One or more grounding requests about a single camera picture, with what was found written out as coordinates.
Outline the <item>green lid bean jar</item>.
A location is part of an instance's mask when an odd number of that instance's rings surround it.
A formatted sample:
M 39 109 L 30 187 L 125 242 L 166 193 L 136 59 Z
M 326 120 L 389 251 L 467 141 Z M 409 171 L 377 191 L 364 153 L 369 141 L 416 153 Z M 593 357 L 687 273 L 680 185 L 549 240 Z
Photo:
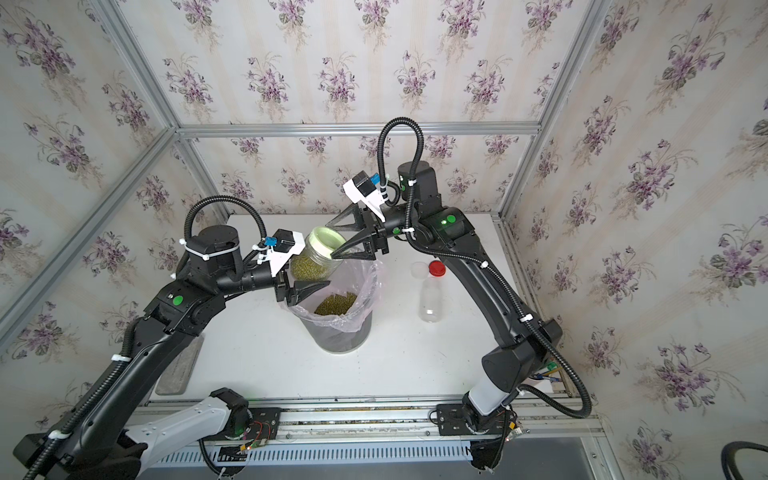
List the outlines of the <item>green lid bean jar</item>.
M 318 226 L 305 239 L 302 252 L 290 262 L 290 272 L 297 281 L 328 279 L 343 263 L 332 254 L 346 242 L 336 230 Z

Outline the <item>red lid bean jar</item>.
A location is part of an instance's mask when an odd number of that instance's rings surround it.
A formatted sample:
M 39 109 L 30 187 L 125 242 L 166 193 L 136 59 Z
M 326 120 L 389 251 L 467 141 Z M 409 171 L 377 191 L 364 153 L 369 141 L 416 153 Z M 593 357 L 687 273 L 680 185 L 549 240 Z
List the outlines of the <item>red lid bean jar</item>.
M 419 317 L 428 323 L 436 323 L 442 319 L 443 290 L 441 279 L 429 277 L 422 283 L 419 297 Z

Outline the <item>red jar lid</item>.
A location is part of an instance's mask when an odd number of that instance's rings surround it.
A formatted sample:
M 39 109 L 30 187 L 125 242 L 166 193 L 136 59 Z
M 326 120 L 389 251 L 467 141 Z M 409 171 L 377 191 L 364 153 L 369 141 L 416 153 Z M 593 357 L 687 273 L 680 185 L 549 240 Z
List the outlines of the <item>red jar lid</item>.
M 444 263 L 439 260 L 433 260 L 428 265 L 428 272 L 433 277 L 442 277 L 446 274 L 447 268 Z

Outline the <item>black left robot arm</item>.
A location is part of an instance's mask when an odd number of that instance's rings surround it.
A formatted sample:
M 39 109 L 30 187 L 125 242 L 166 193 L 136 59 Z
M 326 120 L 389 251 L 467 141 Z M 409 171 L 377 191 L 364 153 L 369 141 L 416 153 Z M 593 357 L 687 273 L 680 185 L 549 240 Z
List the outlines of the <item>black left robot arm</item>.
M 237 230 L 229 225 L 194 232 L 198 213 L 216 203 L 240 206 L 255 221 L 260 237 L 247 255 L 241 253 Z M 214 195 L 195 203 L 179 243 L 184 253 L 171 282 L 128 324 L 120 352 L 98 381 L 47 432 L 28 434 L 15 447 L 13 455 L 26 467 L 26 478 L 136 479 L 193 441 L 245 429 L 248 403 L 228 388 L 156 427 L 129 429 L 126 424 L 167 367 L 228 301 L 271 289 L 277 301 L 294 306 L 327 284 L 290 282 L 288 262 L 304 250 L 304 236 L 285 229 L 268 234 L 259 213 L 233 196 Z

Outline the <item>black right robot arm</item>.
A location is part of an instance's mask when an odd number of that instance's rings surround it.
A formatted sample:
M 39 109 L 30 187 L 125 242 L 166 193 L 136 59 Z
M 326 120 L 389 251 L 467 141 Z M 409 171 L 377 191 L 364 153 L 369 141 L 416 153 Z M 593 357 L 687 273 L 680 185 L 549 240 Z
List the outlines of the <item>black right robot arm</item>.
M 398 126 L 413 131 L 416 147 L 411 161 L 399 166 L 397 178 L 386 177 L 385 148 Z M 472 223 L 458 208 L 443 204 L 435 170 L 422 158 L 425 136 L 408 117 L 387 122 L 378 136 L 373 176 L 360 172 L 349 180 L 345 194 L 350 205 L 349 230 L 354 235 L 331 257 L 334 260 L 373 260 L 389 251 L 388 241 L 402 237 L 411 248 L 439 260 L 452 272 L 483 314 L 497 346 L 482 359 L 483 374 L 462 399 L 467 426 L 482 432 L 500 414 L 510 414 L 511 403 L 530 393 L 559 413 L 584 419 L 592 413 L 589 392 L 574 368 L 557 350 L 562 329 L 545 321 L 527 306 L 504 278 L 483 247 Z M 555 361 L 576 387 L 581 406 L 570 408 L 527 379 L 548 361 Z

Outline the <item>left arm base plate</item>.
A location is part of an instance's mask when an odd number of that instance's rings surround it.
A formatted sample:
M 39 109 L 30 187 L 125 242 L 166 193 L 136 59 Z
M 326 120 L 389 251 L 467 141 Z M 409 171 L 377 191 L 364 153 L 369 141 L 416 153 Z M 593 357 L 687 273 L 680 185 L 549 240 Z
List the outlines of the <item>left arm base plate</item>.
M 242 451 L 264 447 L 277 438 L 281 414 L 276 407 L 249 408 L 247 414 L 237 414 L 234 432 L 227 438 L 241 442 Z

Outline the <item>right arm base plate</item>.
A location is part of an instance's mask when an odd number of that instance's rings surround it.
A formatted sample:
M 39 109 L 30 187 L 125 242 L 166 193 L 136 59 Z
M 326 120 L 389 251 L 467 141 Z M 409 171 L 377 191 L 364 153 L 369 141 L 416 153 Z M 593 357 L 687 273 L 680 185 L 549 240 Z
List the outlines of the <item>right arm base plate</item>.
M 519 430 L 517 416 L 511 410 L 498 410 L 489 417 L 472 419 L 460 403 L 437 405 L 429 411 L 428 420 L 439 437 L 490 439 Z

